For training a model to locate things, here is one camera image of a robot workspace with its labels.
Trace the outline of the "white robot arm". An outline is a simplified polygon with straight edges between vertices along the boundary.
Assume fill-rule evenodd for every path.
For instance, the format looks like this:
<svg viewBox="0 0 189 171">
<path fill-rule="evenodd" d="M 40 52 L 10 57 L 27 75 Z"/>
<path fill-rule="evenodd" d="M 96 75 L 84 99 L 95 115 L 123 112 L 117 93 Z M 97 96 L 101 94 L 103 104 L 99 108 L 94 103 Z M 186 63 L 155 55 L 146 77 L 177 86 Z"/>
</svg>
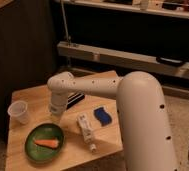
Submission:
<svg viewBox="0 0 189 171">
<path fill-rule="evenodd" d="M 177 171 L 164 94 L 158 80 L 141 71 L 124 77 L 81 78 L 69 72 L 51 77 L 49 110 L 64 113 L 70 92 L 116 101 L 123 151 L 128 171 Z"/>
</svg>

